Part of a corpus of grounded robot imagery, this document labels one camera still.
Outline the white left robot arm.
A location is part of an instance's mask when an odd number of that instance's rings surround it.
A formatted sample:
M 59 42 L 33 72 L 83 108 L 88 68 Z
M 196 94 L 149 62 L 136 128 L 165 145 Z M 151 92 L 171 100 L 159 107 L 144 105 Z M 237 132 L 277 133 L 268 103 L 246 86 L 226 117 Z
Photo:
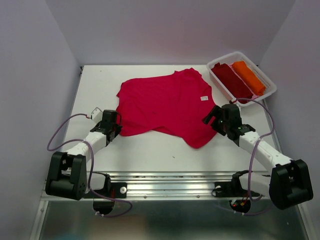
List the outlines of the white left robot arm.
M 45 193 L 50 196 L 72 200 L 80 200 L 89 191 L 87 162 L 94 162 L 94 156 L 107 147 L 117 137 L 122 129 L 120 114 L 115 110 L 100 110 L 98 107 L 91 116 L 83 114 L 95 122 L 95 126 L 84 139 L 69 140 L 77 142 L 67 151 L 58 151 L 59 147 L 50 148 L 52 151 L 47 174 Z

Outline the crimson red t shirt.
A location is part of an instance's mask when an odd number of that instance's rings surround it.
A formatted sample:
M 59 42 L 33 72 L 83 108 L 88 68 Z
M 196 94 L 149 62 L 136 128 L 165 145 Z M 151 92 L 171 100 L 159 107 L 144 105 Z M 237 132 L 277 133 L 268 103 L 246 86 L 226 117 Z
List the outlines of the crimson red t shirt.
M 193 68 L 129 79 L 121 84 L 117 97 L 123 137 L 156 131 L 180 137 L 199 149 L 217 134 L 203 123 L 216 105 L 212 87 Z

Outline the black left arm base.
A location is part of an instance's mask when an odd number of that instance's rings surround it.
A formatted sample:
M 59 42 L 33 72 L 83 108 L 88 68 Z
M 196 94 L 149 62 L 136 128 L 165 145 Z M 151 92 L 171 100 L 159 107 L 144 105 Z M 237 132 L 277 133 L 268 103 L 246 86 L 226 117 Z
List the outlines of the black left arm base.
M 125 199 L 127 197 L 128 184 L 124 181 L 115 181 L 107 173 L 94 171 L 90 185 L 98 194 L 113 198 Z

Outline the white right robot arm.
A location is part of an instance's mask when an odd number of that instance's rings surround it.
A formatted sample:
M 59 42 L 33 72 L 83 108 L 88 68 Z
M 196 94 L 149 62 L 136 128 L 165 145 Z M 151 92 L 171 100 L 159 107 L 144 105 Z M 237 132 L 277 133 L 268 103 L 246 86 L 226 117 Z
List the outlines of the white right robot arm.
M 238 201 L 240 197 L 245 200 L 252 196 L 267 197 L 280 210 L 313 199 L 308 165 L 301 159 L 291 159 L 264 141 L 252 126 L 242 122 L 240 109 L 235 104 L 214 106 L 202 121 L 248 152 L 250 159 L 257 160 L 268 172 L 266 175 L 254 173 L 251 162 L 248 170 L 234 173 L 230 181 L 215 182 L 211 193 L 214 197 L 230 199 L 231 208 L 242 213 L 247 213 L 250 205 Z

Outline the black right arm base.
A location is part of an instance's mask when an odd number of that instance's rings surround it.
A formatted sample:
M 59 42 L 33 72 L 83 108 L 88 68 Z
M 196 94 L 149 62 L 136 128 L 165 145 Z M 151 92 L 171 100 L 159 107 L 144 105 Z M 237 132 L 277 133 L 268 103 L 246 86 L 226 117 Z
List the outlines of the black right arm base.
M 240 198 L 248 195 L 248 191 L 242 188 L 240 177 L 248 174 L 248 170 L 238 171 L 232 175 L 229 181 L 216 181 L 211 195 L 216 198 Z

